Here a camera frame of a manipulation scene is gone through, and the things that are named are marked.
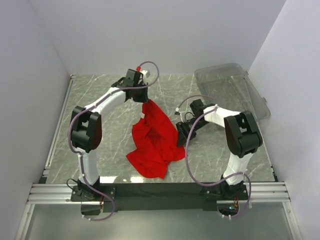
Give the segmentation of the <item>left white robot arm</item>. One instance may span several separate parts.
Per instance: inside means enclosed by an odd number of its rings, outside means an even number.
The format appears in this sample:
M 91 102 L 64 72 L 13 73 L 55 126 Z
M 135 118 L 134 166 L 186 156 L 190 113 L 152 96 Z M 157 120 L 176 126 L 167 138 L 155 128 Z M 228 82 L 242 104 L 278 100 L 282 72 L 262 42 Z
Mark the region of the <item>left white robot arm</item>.
M 128 100 L 146 103 L 149 84 L 145 80 L 149 70 L 128 69 L 126 75 L 114 82 L 109 90 L 85 107 L 76 106 L 72 110 L 68 129 L 68 145 L 77 155 L 78 180 L 86 184 L 82 195 L 88 201 L 96 200 L 100 195 L 96 149 L 102 141 L 102 121 L 110 112 Z

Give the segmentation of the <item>red t shirt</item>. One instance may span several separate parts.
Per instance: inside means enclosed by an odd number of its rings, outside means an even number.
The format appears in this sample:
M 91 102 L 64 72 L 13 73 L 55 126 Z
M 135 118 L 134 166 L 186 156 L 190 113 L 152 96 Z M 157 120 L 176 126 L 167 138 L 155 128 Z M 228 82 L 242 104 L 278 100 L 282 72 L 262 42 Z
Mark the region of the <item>red t shirt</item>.
M 151 99 L 142 104 L 140 120 L 132 126 L 131 134 L 136 149 L 126 158 L 145 178 L 164 179 L 168 165 L 185 157 L 185 148 L 177 146 L 177 129 Z

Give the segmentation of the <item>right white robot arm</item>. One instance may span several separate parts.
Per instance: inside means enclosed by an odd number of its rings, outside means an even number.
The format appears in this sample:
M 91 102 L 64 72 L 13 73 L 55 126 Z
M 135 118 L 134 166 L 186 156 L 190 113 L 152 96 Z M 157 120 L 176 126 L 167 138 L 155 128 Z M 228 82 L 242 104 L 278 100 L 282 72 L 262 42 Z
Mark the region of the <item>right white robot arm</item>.
M 225 130 L 230 156 L 222 179 L 226 182 L 219 187 L 222 198 L 230 200 L 237 194 L 236 185 L 244 179 L 248 163 L 253 154 L 263 144 L 263 138 L 251 111 L 232 111 L 216 104 L 203 104 L 196 99 L 190 104 L 193 118 L 175 124 L 178 137 L 177 146 L 185 146 L 196 137 L 196 131 L 209 123 Z

